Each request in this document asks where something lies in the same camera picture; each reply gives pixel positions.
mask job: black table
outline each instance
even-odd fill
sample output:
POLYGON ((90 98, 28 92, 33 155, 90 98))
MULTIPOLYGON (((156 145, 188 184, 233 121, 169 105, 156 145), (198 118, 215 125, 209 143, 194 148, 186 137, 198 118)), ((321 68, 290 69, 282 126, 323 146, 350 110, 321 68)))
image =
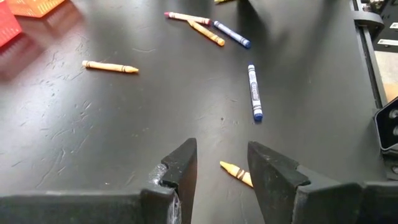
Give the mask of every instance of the black table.
POLYGON ((133 189, 189 137, 198 139, 192 223, 262 219, 253 190, 219 168, 247 169, 249 140, 342 182, 384 180, 351 2, 264 4, 262 22, 244 0, 76 0, 40 20, 19 18, 25 34, 2 49, 13 59, 1 68, 0 191, 133 189), (218 47, 165 11, 219 20, 252 49, 217 31, 226 39, 218 47), (85 70, 82 60, 140 74, 85 70))

